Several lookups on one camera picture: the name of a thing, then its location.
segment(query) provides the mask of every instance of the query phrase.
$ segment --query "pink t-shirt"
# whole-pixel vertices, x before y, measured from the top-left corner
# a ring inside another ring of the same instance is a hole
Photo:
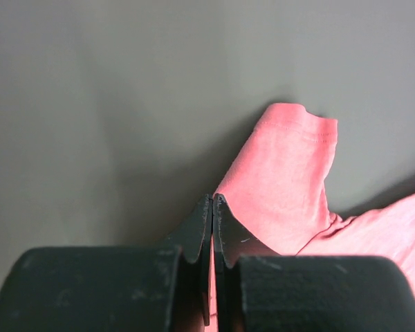
[[[330,212],[324,179],[337,134],[337,120],[309,114],[299,104],[273,104],[216,192],[251,233],[279,254],[388,257],[415,294],[415,194],[347,220]],[[214,297],[211,314],[206,331],[216,331]]]

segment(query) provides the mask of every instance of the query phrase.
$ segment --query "gray surface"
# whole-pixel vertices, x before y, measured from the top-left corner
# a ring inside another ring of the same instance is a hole
[[[171,228],[272,101],[339,119],[334,210],[415,192],[415,0],[0,0],[0,283]]]

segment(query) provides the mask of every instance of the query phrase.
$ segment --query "pink fabric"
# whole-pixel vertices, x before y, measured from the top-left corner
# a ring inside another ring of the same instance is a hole
[[[415,195],[342,220],[329,211],[324,190],[336,143],[337,120],[309,114],[299,104],[273,104],[217,192],[236,218],[279,254],[389,257],[415,294]],[[206,331],[216,331],[215,298],[211,309]]]

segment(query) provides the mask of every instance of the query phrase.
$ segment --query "black plastic part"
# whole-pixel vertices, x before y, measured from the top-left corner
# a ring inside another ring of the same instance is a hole
[[[0,332],[172,331],[180,250],[39,248],[0,292]]]
[[[415,298],[392,261],[279,256],[221,195],[213,229],[219,332],[415,332]]]
[[[237,221],[223,195],[213,203],[216,311],[219,332],[244,331],[241,314],[240,274],[232,269],[240,255],[278,256]]]
[[[38,248],[0,291],[0,332],[194,331],[209,323],[212,197],[150,248]]]
[[[192,213],[160,242],[161,246],[181,246],[186,260],[197,271],[200,302],[206,326],[210,319],[210,242],[212,237],[212,195],[204,195]]]

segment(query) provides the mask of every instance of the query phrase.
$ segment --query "gray wall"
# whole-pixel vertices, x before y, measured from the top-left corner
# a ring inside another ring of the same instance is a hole
[[[415,192],[415,0],[0,0],[0,283],[166,232],[273,101],[340,120],[332,209]]]

